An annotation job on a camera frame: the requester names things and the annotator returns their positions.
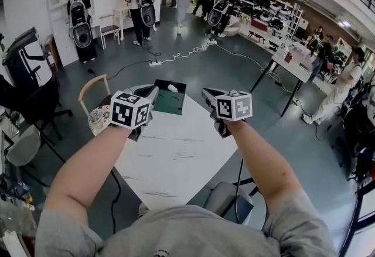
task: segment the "forearm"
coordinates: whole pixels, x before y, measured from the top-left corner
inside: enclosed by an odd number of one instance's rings
[[[119,158],[130,132],[110,126],[75,153],[54,178],[46,208],[56,208],[65,198],[89,208]]]
[[[270,211],[283,197],[302,189],[288,162],[252,127],[239,121],[228,128]]]

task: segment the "box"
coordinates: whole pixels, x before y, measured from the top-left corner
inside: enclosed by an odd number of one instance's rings
[[[172,84],[178,92],[172,92],[168,85]],[[155,85],[159,87],[159,94],[154,103],[154,111],[167,114],[182,114],[183,100],[185,99],[186,84],[156,79]]]

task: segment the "power strip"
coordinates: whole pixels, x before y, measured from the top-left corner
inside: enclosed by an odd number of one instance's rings
[[[161,66],[162,62],[161,61],[150,61],[148,64],[149,66]]]

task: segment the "black chair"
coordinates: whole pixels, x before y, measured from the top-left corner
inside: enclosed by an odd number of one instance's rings
[[[55,112],[56,107],[60,105],[59,98],[58,85],[54,78],[27,95],[8,83],[3,75],[0,75],[0,105],[21,113],[24,119],[32,125],[36,125],[38,121],[43,121],[40,127],[41,131],[50,122],[56,131],[57,138],[61,140],[62,136],[53,119],[63,114],[72,116],[73,113],[70,109]]]

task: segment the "white object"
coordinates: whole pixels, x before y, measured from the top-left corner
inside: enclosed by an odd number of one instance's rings
[[[169,84],[167,89],[169,89],[171,92],[178,92],[178,89],[172,84]]]
[[[184,205],[229,160],[236,143],[222,139],[209,112],[187,95],[182,115],[152,111],[152,117],[137,142],[127,140],[115,167],[149,209]]]
[[[150,110],[150,100],[117,91],[111,98],[111,123],[135,129],[147,123]]]
[[[216,116],[228,121],[239,121],[253,115],[251,94],[242,91],[231,92],[215,98]]]

